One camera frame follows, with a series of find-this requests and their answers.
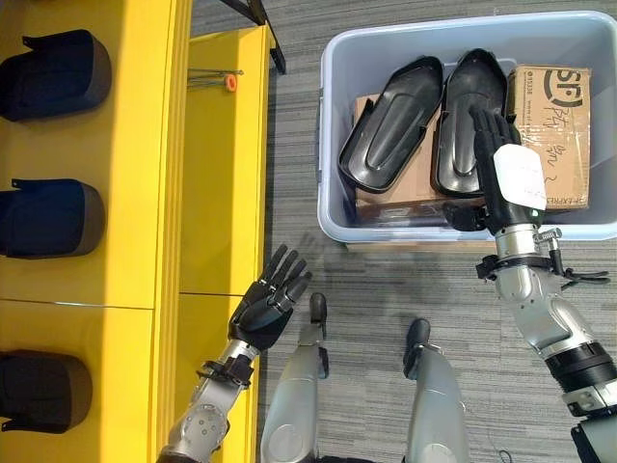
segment gray carpet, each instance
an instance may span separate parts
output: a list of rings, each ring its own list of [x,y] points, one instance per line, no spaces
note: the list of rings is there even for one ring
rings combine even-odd
[[[312,290],[329,301],[331,376],[319,391],[322,454],[398,463],[414,396],[403,378],[407,326],[415,316],[433,325],[432,339],[454,366],[469,413],[474,462],[578,462],[570,428],[576,422],[544,364],[518,334],[493,285],[474,277],[482,255],[355,254],[319,229],[314,129],[319,59],[339,32],[437,18],[557,10],[617,16],[613,1],[489,2],[483,0],[264,0],[287,59],[273,79],[268,145],[268,244],[296,246],[314,274]],[[193,34],[250,26],[215,0],[195,0]],[[567,264],[617,275],[617,241],[565,246]],[[437,290],[436,282],[447,291]],[[568,297],[617,356],[617,284],[575,287]],[[259,428],[302,323],[305,298],[261,371]]]

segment light blue plastic bin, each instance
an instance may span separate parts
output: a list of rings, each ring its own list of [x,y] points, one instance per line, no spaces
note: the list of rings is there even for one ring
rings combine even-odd
[[[317,215],[330,238],[345,243],[492,239],[485,231],[445,227],[354,227],[353,204],[337,168],[358,96],[381,92],[396,69],[420,55],[437,56],[447,76],[476,47],[495,53],[506,74],[518,64],[592,69],[590,206],[559,214],[555,223],[567,240],[617,236],[617,21],[596,12],[565,12],[376,27],[333,38],[321,58],[317,176]]]

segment cardboard box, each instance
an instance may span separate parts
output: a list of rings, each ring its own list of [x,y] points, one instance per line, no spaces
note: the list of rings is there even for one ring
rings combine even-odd
[[[378,97],[379,95],[368,95],[357,98],[354,121],[360,118],[366,101],[371,99],[374,102]],[[431,186],[433,136],[439,115],[440,111],[437,110],[427,125],[424,140],[388,191],[368,193],[360,188],[356,189],[356,209],[363,219],[383,216],[383,212],[386,212],[385,208],[399,209],[402,207],[407,208],[410,217],[425,216],[428,211],[436,208],[436,203],[447,199]]]
[[[587,68],[530,65],[509,77],[508,112],[542,158],[548,209],[588,205],[590,78]]]

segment silver robotic arm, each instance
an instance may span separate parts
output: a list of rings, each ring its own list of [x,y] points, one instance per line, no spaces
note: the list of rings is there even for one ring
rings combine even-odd
[[[446,218],[455,229],[487,228],[495,236],[497,254],[477,265],[478,277],[496,282],[499,298],[561,386],[570,412],[587,418],[572,430],[583,463],[617,463],[617,368],[584,318],[562,296],[562,288],[568,286],[608,283],[606,272],[564,270],[561,231],[538,230],[546,206],[539,156],[519,146],[518,131],[502,116],[477,108],[471,115],[486,206],[447,206]],[[514,170],[527,178],[513,189]],[[535,177],[539,181],[533,184]],[[547,245],[548,255],[543,250]]]
[[[281,263],[286,251],[282,245],[242,298],[229,321],[227,347],[217,361],[206,362],[198,372],[200,384],[157,463],[207,463],[222,444],[228,412],[250,385],[253,360],[277,341],[309,284],[303,259],[289,270],[296,251]]]

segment yellow cabinet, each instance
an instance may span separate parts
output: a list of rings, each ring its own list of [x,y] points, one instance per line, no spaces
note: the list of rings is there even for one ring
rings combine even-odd
[[[191,40],[189,68],[241,70],[235,93],[186,100],[180,291],[244,294],[261,267],[268,109],[267,28]]]
[[[113,79],[93,111],[0,119],[1,190],[13,177],[74,177],[100,192],[107,215],[87,256],[0,257],[0,351],[71,354],[94,381],[84,422],[61,435],[2,433],[0,461],[154,462],[195,369],[225,346],[232,296],[259,273],[273,40],[265,26],[190,40],[191,67],[243,74],[233,94],[187,93],[190,9],[190,0],[0,1],[0,60],[26,51],[24,35],[84,28],[107,48]],[[257,377],[218,461],[255,459]]]
[[[0,301],[0,351],[73,355],[93,379],[88,417],[65,434],[0,433],[0,461],[146,461],[152,311]]]

